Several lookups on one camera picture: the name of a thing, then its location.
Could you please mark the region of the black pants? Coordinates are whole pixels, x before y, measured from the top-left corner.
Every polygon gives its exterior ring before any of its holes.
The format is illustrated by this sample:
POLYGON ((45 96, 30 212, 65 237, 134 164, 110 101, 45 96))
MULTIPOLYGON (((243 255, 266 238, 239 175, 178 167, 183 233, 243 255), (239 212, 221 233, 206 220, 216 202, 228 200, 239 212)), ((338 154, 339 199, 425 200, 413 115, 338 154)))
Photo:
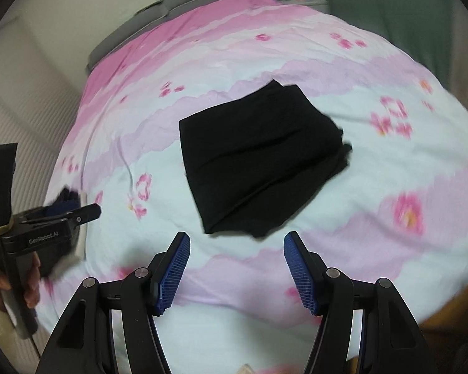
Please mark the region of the black pants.
POLYGON ((266 237, 348 166, 342 130, 293 84, 180 120, 188 184, 207 234, 266 237))

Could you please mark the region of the white louvered wardrobe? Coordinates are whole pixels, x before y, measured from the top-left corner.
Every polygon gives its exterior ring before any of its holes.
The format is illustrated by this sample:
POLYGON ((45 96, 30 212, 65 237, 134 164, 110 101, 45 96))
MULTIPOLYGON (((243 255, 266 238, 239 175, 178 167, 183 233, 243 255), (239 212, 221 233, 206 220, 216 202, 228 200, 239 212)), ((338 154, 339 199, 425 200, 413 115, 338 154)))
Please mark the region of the white louvered wardrobe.
POLYGON ((19 19, 0 26, 0 144, 18 145, 14 212, 43 204, 80 97, 19 19))

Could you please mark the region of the pink floral duvet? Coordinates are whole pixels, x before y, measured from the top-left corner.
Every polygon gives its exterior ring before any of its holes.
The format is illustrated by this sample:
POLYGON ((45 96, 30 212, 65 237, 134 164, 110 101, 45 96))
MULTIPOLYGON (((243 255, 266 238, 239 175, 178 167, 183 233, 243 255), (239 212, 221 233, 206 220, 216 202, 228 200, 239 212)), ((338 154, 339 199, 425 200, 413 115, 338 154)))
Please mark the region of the pink floral duvet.
POLYGON ((283 256, 297 231, 354 280, 392 280, 424 321, 468 284, 468 112, 377 34, 275 0, 166 21, 89 75, 48 194, 101 216, 41 285, 52 330, 81 281, 120 280, 189 234, 156 322, 174 373, 299 373, 320 320, 283 256))

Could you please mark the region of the white nightstand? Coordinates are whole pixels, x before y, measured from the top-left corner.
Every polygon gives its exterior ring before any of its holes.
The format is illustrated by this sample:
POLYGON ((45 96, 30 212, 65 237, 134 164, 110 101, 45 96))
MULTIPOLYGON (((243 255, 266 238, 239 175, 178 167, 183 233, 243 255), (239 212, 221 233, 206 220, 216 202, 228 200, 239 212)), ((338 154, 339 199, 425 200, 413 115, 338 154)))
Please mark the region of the white nightstand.
POLYGON ((329 4, 326 0, 279 0, 284 4, 296 4, 312 8, 324 14, 329 14, 329 4))

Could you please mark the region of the green curtain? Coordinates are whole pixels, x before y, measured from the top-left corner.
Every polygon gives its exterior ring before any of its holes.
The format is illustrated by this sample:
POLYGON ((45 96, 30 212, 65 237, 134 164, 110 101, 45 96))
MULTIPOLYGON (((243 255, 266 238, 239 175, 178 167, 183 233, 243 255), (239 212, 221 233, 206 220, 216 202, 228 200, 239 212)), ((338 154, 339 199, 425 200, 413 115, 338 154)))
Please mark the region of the green curtain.
POLYGON ((326 0, 329 12, 384 37, 450 85, 455 0, 326 0))

